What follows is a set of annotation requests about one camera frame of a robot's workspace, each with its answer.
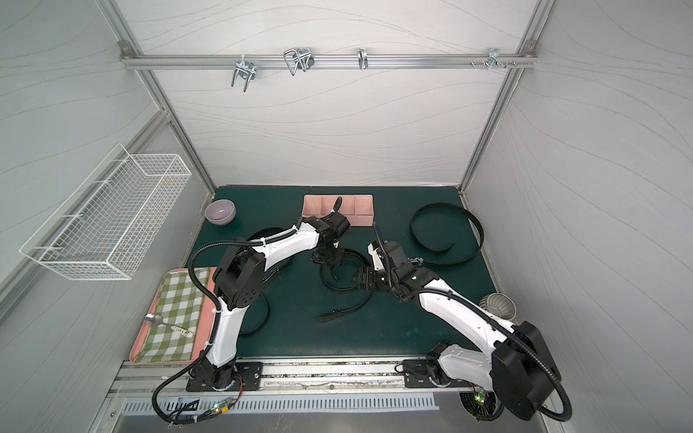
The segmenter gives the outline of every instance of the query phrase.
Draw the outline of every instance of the table surface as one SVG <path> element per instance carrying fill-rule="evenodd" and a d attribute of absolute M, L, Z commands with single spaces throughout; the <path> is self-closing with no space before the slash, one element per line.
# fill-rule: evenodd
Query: table surface
<path fill-rule="evenodd" d="M 409 257 L 454 260 L 477 245 L 468 221 L 447 210 L 430 211 L 416 220 L 416 232 L 427 246 L 441 249 L 455 243 L 447 254 L 426 254 L 410 237 L 409 221 L 418 208 L 434 202 L 462 205 L 452 187 L 223 186 L 216 199 L 233 201 L 236 219 L 225 226 L 205 222 L 193 251 L 210 242 L 245 238 L 266 227 L 290 228 L 301 215 L 306 194 L 372 194 L 375 221 L 384 239 L 398 242 Z M 366 248 L 373 240 L 371 227 L 351 227 L 340 246 L 368 257 Z M 219 247 L 204 252 L 195 266 L 216 266 L 224 251 Z M 461 266 L 430 269 L 473 302 L 495 291 L 480 255 Z M 345 262 L 335 268 L 335 275 L 340 282 L 346 282 L 355 270 L 356 264 Z M 251 337 L 239 338 L 239 357 L 424 355 L 444 340 L 476 349 L 442 319 L 385 293 L 375 293 L 357 312 L 321 324 L 315 320 L 320 313 L 354 306 L 367 293 L 334 293 L 322 284 L 318 271 L 319 265 L 310 260 L 309 251 L 294 256 L 287 270 L 265 291 L 271 306 L 267 325 Z M 256 301 L 245 316 L 243 329 L 254 327 L 263 313 L 263 302 Z"/>

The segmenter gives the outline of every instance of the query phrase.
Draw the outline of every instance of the green checkered cloth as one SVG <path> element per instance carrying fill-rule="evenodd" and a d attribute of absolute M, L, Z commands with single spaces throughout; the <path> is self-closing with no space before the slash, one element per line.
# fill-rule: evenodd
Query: green checkered cloth
<path fill-rule="evenodd" d="M 195 269 L 199 280 L 207 282 L 211 269 Z M 169 272 L 161 282 L 161 292 L 155 312 L 164 317 L 164 323 L 176 325 L 195 333 L 200 322 L 204 294 L 199 291 L 187 270 Z M 192 359 L 195 337 L 185 337 L 170 326 L 151 326 L 147 339 L 135 362 L 187 361 Z"/>

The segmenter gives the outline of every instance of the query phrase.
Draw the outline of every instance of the white robotic arm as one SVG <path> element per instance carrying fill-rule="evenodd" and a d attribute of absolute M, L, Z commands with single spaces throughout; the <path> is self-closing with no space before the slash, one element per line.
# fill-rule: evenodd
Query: white robotic arm
<path fill-rule="evenodd" d="M 269 270 L 272 266 L 287 259 L 301 251 L 313 249 L 317 246 L 319 234 L 315 228 L 307 222 L 300 222 L 299 227 L 289 229 L 271 236 L 268 239 L 278 238 L 284 234 L 296 231 L 290 237 L 263 245 L 261 247 L 251 247 L 254 251 L 262 253 L 265 256 L 265 267 L 263 271 Z M 267 242 L 267 239 L 259 239 L 261 242 Z M 238 342 L 238 334 L 240 326 L 243 323 L 243 317 L 250 305 L 242 308 L 229 309 L 228 304 L 224 299 L 220 299 L 222 305 L 221 317 L 219 320 L 218 336 L 207 353 L 207 359 L 214 366 L 223 366 L 226 363 L 236 359 L 236 344 Z"/>
<path fill-rule="evenodd" d="M 341 261 L 344 250 L 337 244 L 349 223 L 337 211 L 339 203 L 338 200 L 330 215 L 303 218 L 298 227 L 269 238 L 226 242 L 232 246 L 213 276 L 215 295 L 221 305 L 216 338 L 207 356 L 200 358 L 202 361 L 191 371 L 191 377 L 201 381 L 202 386 L 226 389 L 238 374 L 235 363 L 240 326 L 249 305 L 263 288 L 266 270 L 306 250 L 312 250 L 316 263 L 336 265 Z M 554 388 L 560 389 L 564 409 L 566 402 L 568 405 L 561 416 L 570 417 L 570 402 L 560 385 L 560 375 L 535 327 L 527 322 L 516 326 L 483 311 L 434 272 L 415 267 L 397 242 L 383 242 L 377 230 L 376 237 L 377 244 L 368 246 L 374 266 L 360 268 L 359 288 L 388 292 L 402 301 L 419 304 L 449 323 L 480 350 L 470 351 L 449 344 L 437 353 L 437 359 L 432 361 L 435 365 L 427 364 L 428 367 L 442 371 L 444 374 L 440 375 L 444 378 L 466 380 L 494 391 L 513 414 L 525 420 L 540 409 Z"/>

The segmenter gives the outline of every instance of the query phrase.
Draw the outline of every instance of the black cable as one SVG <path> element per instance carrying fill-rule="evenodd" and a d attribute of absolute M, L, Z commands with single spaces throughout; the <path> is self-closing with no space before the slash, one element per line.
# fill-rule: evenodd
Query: black cable
<path fill-rule="evenodd" d="M 187 405 L 183 405 L 180 409 L 176 409 L 176 410 L 174 410 L 173 412 L 169 413 L 168 415 L 169 415 L 169 416 L 173 416 L 173 414 L 175 414 L 174 420 L 178 421 L 178 416 L 180 416 L 180 414 L 181 414 L 184 410 L 187 410 L 188 408 L 190 408 L 190 407 L 196 405 L 196 404 L 199 403 L 199 402 L 200 402 L 199 399 L 198 399 L 198 400 L 195 400 L 195 401 L 191 401 L 191 402 L 188 403 Z"/>
<path fill-rule="evenodd" d="M 216 333 L 217 330 L 219 329 L 219 318 L 221 314 L 221 302 L 219 302 L 219 299 L 216 297 L 216 295 L 209 290 L 200 282 L 198 276 L 195 274 L 195 261 L 197 258 L 200 256 L 200 254 L 210 248 L 214 247 L 222 247 L 222 246 L 228 246 L 228 245 L 239 245 L 241 247 L 260 247 L 265 244 L 270 244 L 273 242 L 277 242 L 279 240 L 286 239 L 296 233 L 296 229 L 293 229 L 291 231 L 288 231 L 287 233 L 279 236 L 275 236 L 270 239 L 265 239 L 265 243 L 262 243 L 260 241 L 244 241 L 244 240 L 225 240 L 221 242 L 213 242 L 211 244 L 207 244 L 201 248 L 199 248 L 197 251 L 192 253 L 190 255 L 190 258 L 188 259 L 188 274 L 190 275 L 190 279 L 192 280 L 193 284 L 195 287 L 197 287 L 202 293 L 204 293 L 205 296 L 210 298 L 212 302 L 214 302 L 214 309 L 216 313 L 214 314 L 214 322 L 212 323 L 212 330 L 209 333 L 209 339 L 207 340 L 209 342 L 208 345 L 204 347 L 202 352 L 200 352 L 200 356 L 197 357 L 194 361 L 192 361 L 190 364 L 188 364 L 186 367 L 184 367 L 181 371 L 178 371 L 176 374 L 172 375 L 165 381 L 163 381 L 152 393 L 152 407 L 154 408 L 154 412 L 157 413 L 157 415 L 166 421 L 167 423 L 172 423 L 172 424 L 191 424 L 196 422 L 193 419 L 189 420 L 175 420 L 168 416 L 163 410 L 161 410 L 161 407 L 159 406 L 159 402 L 157 401 L 157 396 L 159 395 L 159 392 L 166 387 L 166 385 L 170 384 L 174 380 L 178 379 L 185 373 L 188 373 L 191 369 L 193 369 L 195 366 L 197 366 L 199 363 L 202 362 L 205 356 L 207 356 L 207 353 L 211 350 L 212 344 L 214 344 L 214 339 L 216 338 Z M 209 416 L 202 417 L 198 416 L 197 421 L 203 421 L 206 419 L 213 418 L 217 414 L 210 414 Z"/>
<path fill-rule="evenodd" d="M 256 231 L 255 233 L 250 235 L 249 239 L 253 240 L 253 239 L 259 239 L 262 237 L 268 237 L 268 236 L 271 237 L 273 235 L 281 233 L 282 231 L 284 231 L 284 229 L 282 229 L 281 227 L 268 227 L 267 229 L 262 229 L 260 231 Z M 281 262 L 277 263 L 277 266 L 275 268 L 271 269 L 270 274 L 263 279 L 262 288 L 265 289 L 271 282 L 273 282 L 274 279 L 284 269 L 286 269 L 287 266 L 289 266 L 292 259 L 293 259 L 293 257 L 289 257 L 289 258 L 282 260 Z M 240 332 L 238 334 L 239 337 L 250 337 L 252 335 L 257 334 L 258 332 L 260 332 L 262 330 L 262 328 L 265 327 L 267 322 L 270 320 L 270 315 L 272 314 L 272 309 L 270 308 L 270 301 L 267 299 L 265 294 L 263 294 L 262 292 L 260 292 L 260 298 L 262 298 L 262 300 L 265 302 L 265 316 L 263 317 L 262 321 L 260 322 L 260 324 L 258 326 L 256 326 L 255 328 L 253 328 L 251 330 L 248 330 L 245 332 Z"/>
<path fill-rule="evenodd" d="M 389 268 L 389 255 L 385 251 L 385 243 L 383 242 L 383 235 L 380 234 L 380 229 L 378 228 L 378 223 L 373 221 L 373 231 L 376 234 L 376 240 L 378 242 L 378 248 L 383 252 L 383 265 L 385 266 L 385 272 L 387 273 L 387 285 L 392 291 L 392 275 L 390 274 Z"/>
<path fill-rule="evenodd" d="M 463 306 L 469 308 L 472 310 L 477 316 L 481 317 L 486 323 L 491 325 L 493 329 L 496 329 L 500 331 L 503 335 L 505 335 L 506 338 L 510 339 L 517 347 L 520 348 L 522 352 L 524 352 L 527 356 L 529 356 L 537 365 L 539 365 L 539 368 L 544 372 L 546 377 L 549 379 L 551 382 L 551 385 L 554 386 L 556 389 L 556 392 L 558 393 L 561 403 L 563 404 L 563 412 L 560 414 L 557 414 L 556 412 L 553 412 L 549 409 L 547 409 L 544 406 L 539 407 L 539 412 L 542 414 L 548 416 L 551 419 L 554 419 L 556 421 L 568 421 L 572 417 L 572 404 L 570 403 L 570 399 L 568 398 L 568 393 L 565 392 L 565 389 L 563 388 L 563 385 L 561 384 L 561 381 L 556 377 L 554 372 L 551 370 L 551 367 L 546 365 L 544 360 L 542 360 L 539 355 L 536 354 L 530 348 L 524 341 L 522 341 L 519 337 L 517 337 L 515 334 L 507 330 L 505 327 L 501 326 L 498 322 L 496 322 L 494 319 L 489 317 L 483 310 L 480 310 L 480 308 L 470 301 L 467 301 L 465 298 L 457 296 L 455 293 L 451 291 L 446 292 L 445 290 L 438 290 L 438 289 L 417 289 L 411 291 L 407 296 L 402 298 L 402 301 L 407 301 L 411 299 L 412 297 L 422 294 L 422 293 L 433 293 L 433 294 L 438 294 L 444 297 L 447 297 L 448 299 L 452 299 L 453 301 L 459 302 Z"/>

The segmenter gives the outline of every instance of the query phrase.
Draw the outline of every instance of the white wire basket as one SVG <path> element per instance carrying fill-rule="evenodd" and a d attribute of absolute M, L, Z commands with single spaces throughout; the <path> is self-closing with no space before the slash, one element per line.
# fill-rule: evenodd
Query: white wire basket
<path fill-rule="evenodd" d="M 71 280 L 129 280 L 190 176 L 177 154 L 119 145 L 19 252 Z"/>

